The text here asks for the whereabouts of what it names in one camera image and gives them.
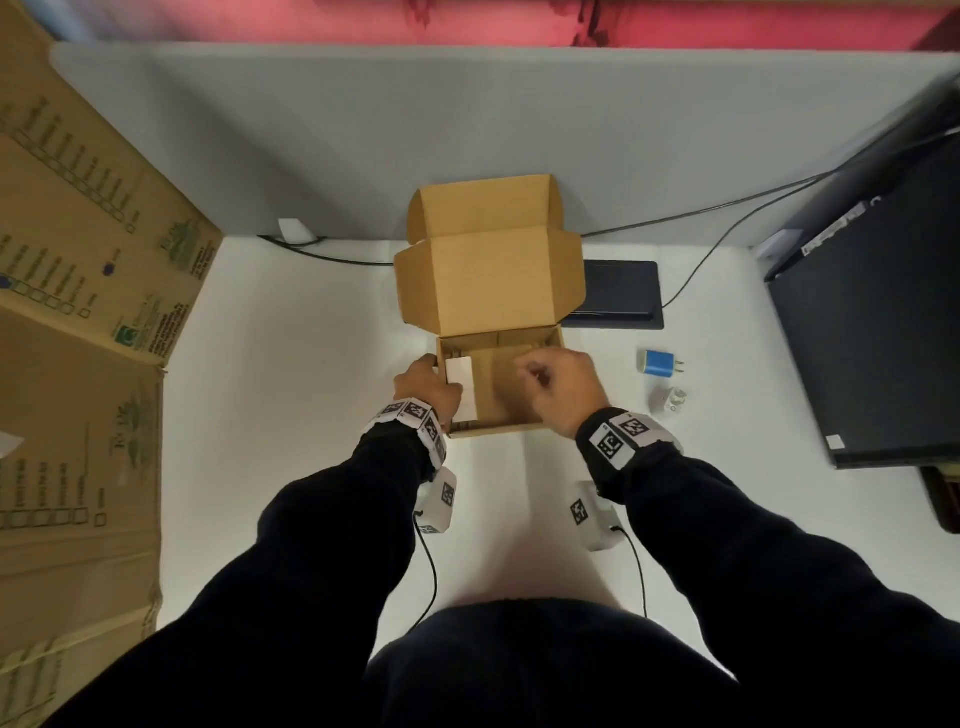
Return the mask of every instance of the white tabletop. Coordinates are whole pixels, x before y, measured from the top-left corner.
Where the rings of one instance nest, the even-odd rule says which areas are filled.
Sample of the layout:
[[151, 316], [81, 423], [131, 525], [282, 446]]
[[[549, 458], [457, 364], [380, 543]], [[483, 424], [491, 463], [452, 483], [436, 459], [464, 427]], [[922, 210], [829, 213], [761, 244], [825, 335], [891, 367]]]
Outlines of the white tabletop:
[[[396, 248], [325, 245], [381, 259]], [[665, 300], [705, 251], [586, 245], [588, 257], [657, 260]], [[687, 454], [761, 505], [852, 547], [890, 587], [960, 618], [960, 542], [940, 529], [915, 470], [831, 467], [750, 252], [720, 249], [665, 320], [663, 331], [565, 329], [564, 338], [593, 356], [612, 401], [637, 411], [654, 384], [637, 371], [637, 351], [676, 353], [686, 372], [675, 383], [689, 398], [668, 426]], [[394, 374], [433, 343], [400, 320], [389, 268], [310, 260], [255, 238], [225, 242], [166, 378], [161, 623], [253, 543], [257, 517], [283, 485], [349, 456], [390, 399]], [[562, 493], [588, 474], [571, 442], [546, 431], [459, 440], [447, 465], [459, 487], [449, 531], [427, 542], [440, 577], [435, 609], [567, 595], [639, 610], [629, 547], [589, 554], [576, 541]], [[351, 543], [341, 548], [349, 558]], [[706, 651], [685, 599], [645, 551], [640, 558], [650, 617]], [[408, 629], [431, 590], [418, 544], [377, 647]]]

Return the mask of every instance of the person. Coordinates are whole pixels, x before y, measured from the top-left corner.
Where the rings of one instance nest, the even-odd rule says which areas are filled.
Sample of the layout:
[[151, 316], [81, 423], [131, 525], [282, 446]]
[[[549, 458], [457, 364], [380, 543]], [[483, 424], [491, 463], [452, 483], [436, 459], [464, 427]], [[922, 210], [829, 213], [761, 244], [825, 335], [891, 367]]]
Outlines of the person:
[[[415, 398], [447, 425], [462, 390], [431, 359], [396, 378], [396, 400]], [[576, 440], [600, 494], [626, 504], [729, 672], [648, 619], [565, 599], [443, 609], [371, 661], [414, 552], [418, 487], [436, 470], [419, 431], [394, 418], [342, 465], [281, 490], [255, 545], [49, 725], [771, 724], [897, 701], [915, 716], [955, 694], [960, 625], [669, 438], [631, 445], [586, 354], [539, 349], [516, 364], [535, 411]], [[597, 446], [612, 426], [629, 462]]]

